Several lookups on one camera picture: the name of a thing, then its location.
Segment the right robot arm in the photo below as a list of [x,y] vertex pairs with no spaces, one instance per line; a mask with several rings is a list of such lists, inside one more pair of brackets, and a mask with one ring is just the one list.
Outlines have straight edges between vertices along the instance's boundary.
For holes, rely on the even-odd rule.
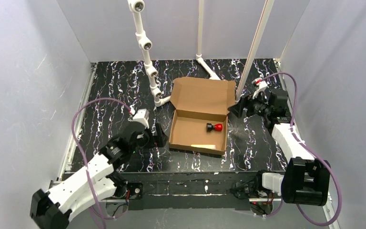
[[267,100],[261,94],[246,95],[228,109],[236,117],[241,117],[243,111],[248,117],[262,117],[266,129],[288,159],[284,174],[259,171],[252,189],[277,194],[285,203],[323,206],[327,202],[330,173],[323,162],[303,147],[304,141],[290,124],[287,100],[287,91],[272,89]]

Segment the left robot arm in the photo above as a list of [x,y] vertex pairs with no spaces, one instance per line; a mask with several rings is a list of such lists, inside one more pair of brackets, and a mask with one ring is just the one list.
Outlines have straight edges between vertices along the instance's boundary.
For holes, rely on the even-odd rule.
[[48,191],[36,191],[31,200],[31,219],[40,229],[65,229],[73,218],[100,200],[140,198],[141,194],[135,193],[139,184],[130,184],[117,169],[140,149],[166,145],[168,136],[159,123],[155,124],[155,130],[153,134],[143,124],[130,122],[99,150],[87,166]]

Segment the red black knob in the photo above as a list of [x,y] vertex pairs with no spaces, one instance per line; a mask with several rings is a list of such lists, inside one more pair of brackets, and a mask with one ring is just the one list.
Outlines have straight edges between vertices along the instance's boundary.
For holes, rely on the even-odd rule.
[[207,123],[206,124],[206,132],[211,132],[211,131],[216,131],[216,132],[221,132],[223,131],[224,126],[222,124],[211,124],[211,123]]

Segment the yellow rectangular block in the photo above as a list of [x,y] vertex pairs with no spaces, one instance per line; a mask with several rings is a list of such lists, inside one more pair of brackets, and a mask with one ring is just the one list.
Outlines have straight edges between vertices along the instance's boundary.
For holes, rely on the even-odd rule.
[[215,150],[216,149],[216,145],[191,145],[191,147],[195,147],[195,148],[206,148],[206,149],[212,149]]

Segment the brown cardboard box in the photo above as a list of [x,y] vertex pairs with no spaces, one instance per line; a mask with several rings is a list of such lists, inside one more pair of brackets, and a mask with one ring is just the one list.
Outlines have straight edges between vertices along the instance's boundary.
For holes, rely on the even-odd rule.
[[[235,105],[235,81],[180,77],[173,81],[170,102],[175,107],[169,147],[223,155],[227,146],[228,108]],[[206,132],[206,124],[222,124],[223,131]],[[216,145],[216,149],[191,145]]]

